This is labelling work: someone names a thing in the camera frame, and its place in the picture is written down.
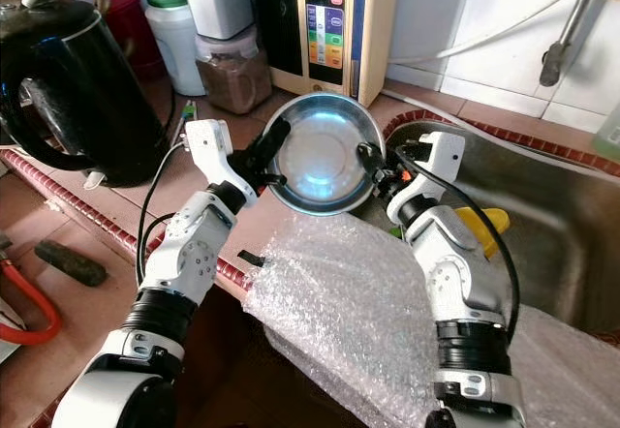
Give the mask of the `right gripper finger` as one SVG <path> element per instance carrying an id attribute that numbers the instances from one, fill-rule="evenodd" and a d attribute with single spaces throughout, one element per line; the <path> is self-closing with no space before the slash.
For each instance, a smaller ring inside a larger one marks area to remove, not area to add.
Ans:
<path id="1" fill-rule="evenodd" d="M 398 171 L 388 165 L 384 150 L 376 144 L 360 145 L 360 163 L 373 185 L 390 185 L 398 180 Z"/>

